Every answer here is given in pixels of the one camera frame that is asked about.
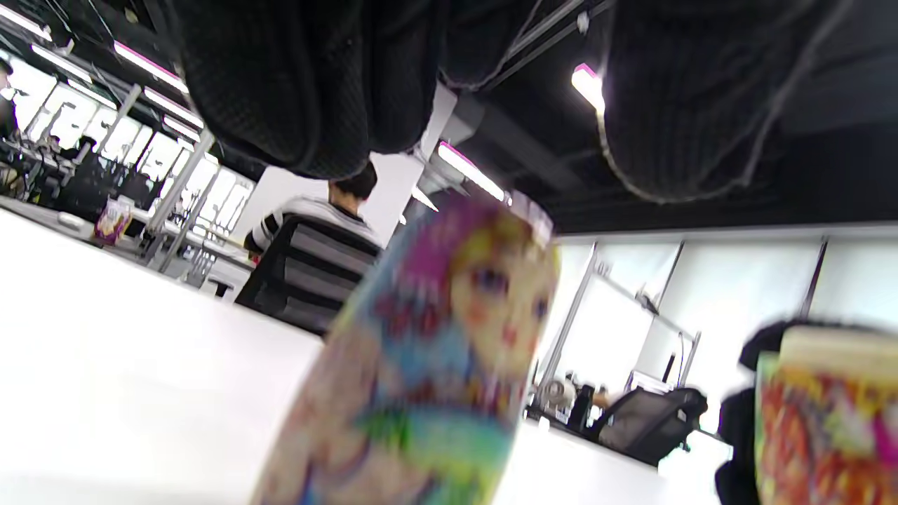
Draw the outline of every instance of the black hair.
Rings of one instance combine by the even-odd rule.
[[[374,190],[374,186],[377,185],[377,171],[374,169],[374,164],[371,163],[371,160],[368,160],[362,172],[348,179],[335,181],[334,185],[344,193],[349,193],[358,199],[368,199],[371,196],[371,191]]]

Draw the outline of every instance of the black mesh chair back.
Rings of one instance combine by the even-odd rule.
[[[330,221],[292,215],[234,303],[323,337],[380,251]]]
[[[615,402],[595,422],[596,441],[643,463],[658,466],[699,427],[708,399],[692,388],[667,394],[636,389]]]

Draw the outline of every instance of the white desk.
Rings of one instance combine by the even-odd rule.
[[[244,505],[320,342],[6,212],[0,233],[27,248],[0,248],[0,503]],[[533,425],[514,451],[496,504],[695,502]]]

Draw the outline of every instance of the fluorescent light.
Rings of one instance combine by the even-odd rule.
[[[436,153],[447,163],[452,165],[455,170],[461,172],[462,175],[474,181],[475,184],[483,188],[487,193],[493,195],[495,199],[499,201],[505,199],[505,192],[502,188],[499,188],[498,184],[491,181],[489,177],[478,170],[468,158],[464,157],[462,153],[456,151],[452,146],[446,144],[444,141],[440,141],[440,146],[437,148]]]
[[[440,211],[439,208],[436,208],[436,205],[434,205],[434,202],[430,201],[430,199],[427,197],[427,195],[424,194],[424,191],[418,189],[418,186],[415,186],[414,188],[411,189],[411,197],[413,199],[416,199],[417,201],[423,203],[424,205],[427,205],[428,207],[433,209],[435,212]]]
[[[34,33],[42,39],[50,41],[49,28],[41,28],[40,25],[35,23],[34,21],[2,5],[0,5],[0,16],[3,16],[4,18],[8,19],[11,22],[14,22],[15,24],[18,24],[25,30]]]
[[[193,145],[191,145],[190,142],[188,142],[187,140],[184,140],[183,138],[178,139],[178,145],[187,149],[191,153],[193,152]],[[218,158],[212,156],[209,153],[206,153],[206,161],[214,163],[214,164],[218,164]]]
[[[196,126],[197,128],[203,128],[203,120],[198,118],[193,112],[190,112],[177,103],[165,98],[164,96],[159,94],[159,92],[154,91],[150,88],[144,88],[144,94],[146,95],[146,98],[149,98],[153,102],[156,102],[157,105],[162,106],[168,112],[171,112],[172,114],[178,116],[183,120],[187,120],[188,123]]]
[[[68,80],[68,85],[71,86],[72,88],[78,90],[79,92],[84,93],[87,96],[93,98],[97,102],[102,103],[103,105],[109,107],[110,109],[112,109],[114,111],[116,111],[119,108],[119,106],[116,105],[115,102],[113,102],[112,100],[106,98],[105,96],[100,95],[99,93],[96,93],[94,90],[88,88],[87,86],[80,85],[79,83],[73,81],[72,79]]]
[[[605,113],[605,99],[602,97],[602,78],[596,75],[592,68],[586,63],[581,63],[570,77],[570,83],[588,102],[593,104],[593,107],[600,114]]]
[[[113,44],[113,47],[115,48],[115,52],[117,52],[124,59],[143,68],[150,74],[154,75],[160,81],[167,83],[181,93],[189,93],[189,91],[187,90],[187,85],[184,84],[184,81],[181,81],[181,79],[175,74],[169,72],[168,70],[165,70],[161,66],[156,65],[149,58],[134,51],[132,48],[119,43],[118,41]]]
[[[50,52],[41,46],[35,46],[31,44],[31,50],[34,51],[35,54],[40,56],[41,58],[46,59],[50,63],[62,68],[63,70],[68,70],[69,74],[74,75],[75,77],[80,78],[82,81],[87,82],[88,84],[93,84],[93,80],[91,79],[91,75],[87,73],[86,70],[76,66],[72,62],[68,61],[65,58],[62,58],[56,53]]]
[[[171,116],[165,116],[163,118],[163,123],[168,125],[173,130],[177,131],[178,133],[181,133],[184,137],[187,137],[194,142],[199,142],[199,133],[197,133],[184,123],[172,119]]]

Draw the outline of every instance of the colorful cup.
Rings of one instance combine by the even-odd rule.
[[[557,255],[521,196],[510,208],[453,192],[438,207],[394,237],[340,313],[254,503],[491,500]]]
[[[796,328],[758,371],[763,505],[898,505],[894,337]]]

